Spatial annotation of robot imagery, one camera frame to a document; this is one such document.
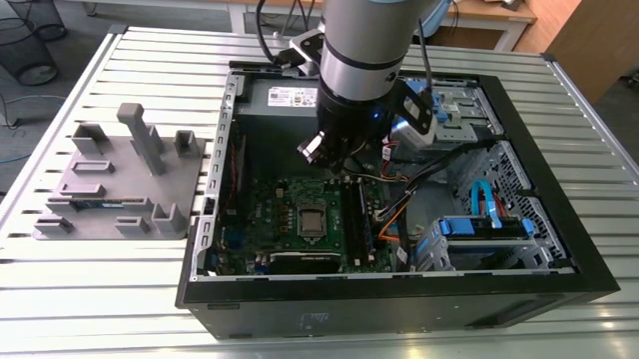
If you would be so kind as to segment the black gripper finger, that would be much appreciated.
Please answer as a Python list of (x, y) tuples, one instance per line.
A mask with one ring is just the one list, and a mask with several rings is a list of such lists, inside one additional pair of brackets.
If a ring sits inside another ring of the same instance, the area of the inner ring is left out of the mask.
[(341, 137), (337, 133), (318, 131), (297, 148), (305, 161), (318, 168), (341, 174), (345, 163), (367, 145), (362, 138)]

